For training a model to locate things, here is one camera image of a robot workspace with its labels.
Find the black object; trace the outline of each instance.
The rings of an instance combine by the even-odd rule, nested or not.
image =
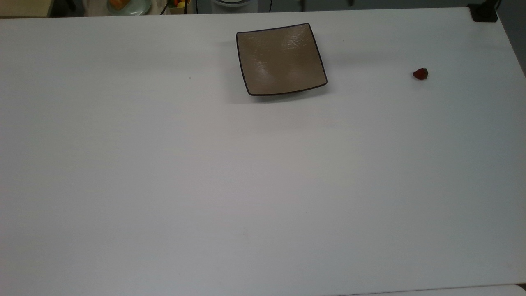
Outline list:
[[[69,7],[69,10],[75,11],[77,10],[77,6],[73,2],[73,0],[66,0],[67,6]]]
[[[495,11],[497,2],[499,0],[486,0],[482,4],[468,4],[471,18],[479,23],[495,23],[499,19],[497,11]]]
[[[163,11],[161,11],[161,15],[163,15],[166,9],[168,8],[168,4],[170,4],[170,0],[166,1],[165,8],[163,8]]]

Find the green plate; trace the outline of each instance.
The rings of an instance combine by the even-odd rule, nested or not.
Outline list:
[[[109,13],[111,15],[124,16],[124,15],[144,15],[148,13],[151,6],[151,0],[131,0],[126,6],[121,10],[115,10],[109,4],[109,1],[106,3]]]

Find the square plate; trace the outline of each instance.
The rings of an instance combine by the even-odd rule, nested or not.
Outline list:
[[[239,32],[239,64],[250,95],[278,95],[327,84],[309,24]]]

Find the dark plate edge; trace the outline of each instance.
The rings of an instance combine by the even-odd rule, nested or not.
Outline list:
[[[310,30],[310,35],[312,36],[312,40],[314,41],[314,46],[316,47],[316,51],[318,52],[318,58],[320,59],[321,69],[323,70],[323,75],[325,76],[325,83],[322,83],[320,85],[316,85],[309,88],[304,88],[302,90],[297,91],[291,91],[291,92],[284,92],[284,93],[271,93],[271,94],[253,94],[248,89],[247,80],[245,79],[245,73],[243,72],[243,64],[241,63],[241,55],[239,54],[239,39],[238,35],[242,33],[253,33],[253,32],[262,32],[262,31],[270,31],[270,30],[276,30],[276,29],[283,29],[283,28],[290,28],[290,27],[296,27],[296,26],[303,26],[308,25]],[[313,88],[321,87],[327,84],[327,73],[325,72],[325,66],[323,65],[323,60],[321,59],[320,50],[318,48],[318,44],[316,43],[316,38],[314,37],[314,33],[312,32],[312,27],[309,23],[303,23],[298,25],[292,25],[292,26],[284,26],[284,27],[277,27],[277,28],[270,28],[270,29],[262,29],[262,30],[255,30],[255,31],[246,31],[246,32],[237,32],[236,33],[236,46],[237,46],[237,58],[239,60],[239,68],[241,69],[241,75],[243,76],[243,82],[245,83],[245,88],[247,89],[247,93],[252,96],[269,96],[269,95],[283,95],[283,94],[292,94],[292,93],[298,93],[298,92],[304,92],[311,90]]]

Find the white container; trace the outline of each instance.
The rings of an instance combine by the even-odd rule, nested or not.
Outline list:
[[[212,13],[256,13],[258,0],[210,0]]]

